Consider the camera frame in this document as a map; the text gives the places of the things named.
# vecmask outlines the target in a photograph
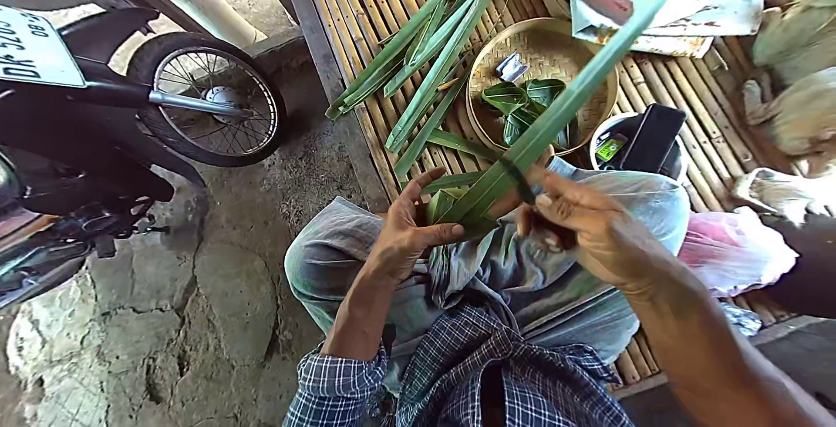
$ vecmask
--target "hand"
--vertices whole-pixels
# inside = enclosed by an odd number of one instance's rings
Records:
[[[421,189],[443,175],[441,167],[414,178],[389,207],[381,235],[369,254],[368,262],[376,272],[400,282],[409,276],[426,248],[464,237],[464,226],[455,223],[423,227],[415,224],[415,202],[421,198]]]
[[[547,191],[538,195],[537,211],[577,233],[578,262],[604,282],[626,293],[640,293],[650,288],[658,275],[656,271],[671,268],[671,262],[680,266],[644,224],[607,195],[543,168],[532,169],[533,181]],[[517,211],[518,235],[534,231],[533,213],[534,209],[526,204]],[[552,241],[550,244],[561,245],[555,242],[559,238],[554,233],[543,229],[537,232],[545,234],[546,240]],[[660,262],[666,265],[654,265]]]

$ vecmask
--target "pink plastic bag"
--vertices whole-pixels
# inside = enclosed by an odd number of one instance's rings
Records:
[[[736,296],[775,283],[799,256],[751,208],[693,213],[678,257],[713,296]]]

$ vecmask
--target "steamer basket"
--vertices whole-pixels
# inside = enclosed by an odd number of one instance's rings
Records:
[[[476,135],[488,147],[496,151],[507,150],[502,141],[499,116],[482,102],[482,91],[501,81],[496,75],[496,66],[517,52],[522,62],[529,66],[528,71],[515,81],[517,86],[535,78],[556,78],[568,86],[593,56],[590,44],[572,38],[571,30],[568,21],[550,17],[524,20],[497,34],[479,52],[467,80],[467,117]],[[590,101],[578,111],[581,141],[558,152],[558,156],[568,155],[589,143],[595,129],[610,116],[618,86],[618,73],[612,70]]]

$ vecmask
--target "plaid shirt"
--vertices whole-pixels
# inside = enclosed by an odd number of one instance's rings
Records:
[[[386,371],[381,347],[370,362],[319,354],[299,363],[299,389],[284,425],[356,425]],[[480,380],[502,367],[505,424],[632,425],[603,382],[619,379],[583,344],[544,348],[473,306],[440,316],[406,367],[394,422],[481,425]]]

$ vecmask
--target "license plate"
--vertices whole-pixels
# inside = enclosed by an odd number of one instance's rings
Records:
[[[0,79],[85,87],[84,76],[47,19],[0,5]]]

